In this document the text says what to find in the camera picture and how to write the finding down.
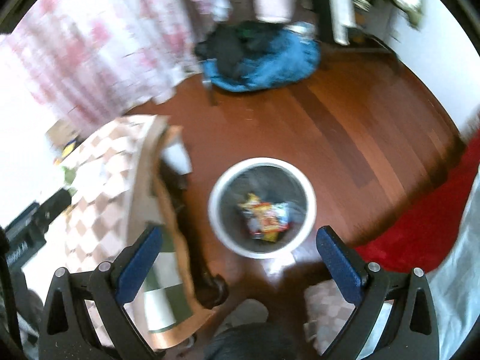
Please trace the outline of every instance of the chair leg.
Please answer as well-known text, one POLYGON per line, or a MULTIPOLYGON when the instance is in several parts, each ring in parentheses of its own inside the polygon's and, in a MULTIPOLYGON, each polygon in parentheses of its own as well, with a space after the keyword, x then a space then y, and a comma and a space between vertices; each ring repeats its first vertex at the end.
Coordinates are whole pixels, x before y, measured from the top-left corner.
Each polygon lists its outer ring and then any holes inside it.
POLYGON ((207 91, 207 96, 208 96, 208 100, 210 101, 210 105, 212 106, 218 105, 218 102, 215 99, 215 94, 212 88, 212 80, 202 75, 202 84, 205 90, 207 91))

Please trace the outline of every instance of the pink curtain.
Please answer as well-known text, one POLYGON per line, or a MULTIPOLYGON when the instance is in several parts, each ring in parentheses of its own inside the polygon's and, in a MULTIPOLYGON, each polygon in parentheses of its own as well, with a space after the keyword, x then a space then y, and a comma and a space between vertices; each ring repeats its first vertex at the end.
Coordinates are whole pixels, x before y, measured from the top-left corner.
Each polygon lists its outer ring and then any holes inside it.
POLYGON ((38 0, 0 58, 83 136, 197 73, 181 0, 38 0))

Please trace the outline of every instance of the red blanket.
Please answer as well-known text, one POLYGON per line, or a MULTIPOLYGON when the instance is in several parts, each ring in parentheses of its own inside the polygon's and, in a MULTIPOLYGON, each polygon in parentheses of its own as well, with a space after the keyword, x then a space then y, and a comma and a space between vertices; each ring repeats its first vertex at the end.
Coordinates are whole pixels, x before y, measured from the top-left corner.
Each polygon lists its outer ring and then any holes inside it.
POLYGON ((474 137, 447 181, 406 211, 380 237, 356 251, 389 271, 429 272, 452 249, 480 163, 480 133, 474 137))

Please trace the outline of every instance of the leg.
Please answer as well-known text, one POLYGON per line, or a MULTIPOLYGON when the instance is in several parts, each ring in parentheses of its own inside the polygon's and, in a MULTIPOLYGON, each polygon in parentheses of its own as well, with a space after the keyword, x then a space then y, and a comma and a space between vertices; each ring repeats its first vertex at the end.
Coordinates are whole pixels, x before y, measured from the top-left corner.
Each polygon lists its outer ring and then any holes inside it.
POLYGON ((220 325, 205 350, 205 360, 294 360, 293 341, 280 327, 265 322, 266 307, 247 299, 220 325))

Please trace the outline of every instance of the blue sleeping bag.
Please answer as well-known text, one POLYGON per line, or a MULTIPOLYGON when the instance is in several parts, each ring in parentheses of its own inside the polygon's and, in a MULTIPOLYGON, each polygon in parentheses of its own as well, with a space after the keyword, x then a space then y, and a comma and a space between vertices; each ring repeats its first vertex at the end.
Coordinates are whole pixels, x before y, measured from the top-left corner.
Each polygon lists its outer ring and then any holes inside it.
POLYGON ((203 61, 203 73, 212 84, 229 92, 251 92, 278 88, 310 76, 320 62, 320 49, 311 39, 283 29, 270 43, 269 54, 257 60, 243 61, 250 73, 242 82, 221 76, 217 60, 203 61))

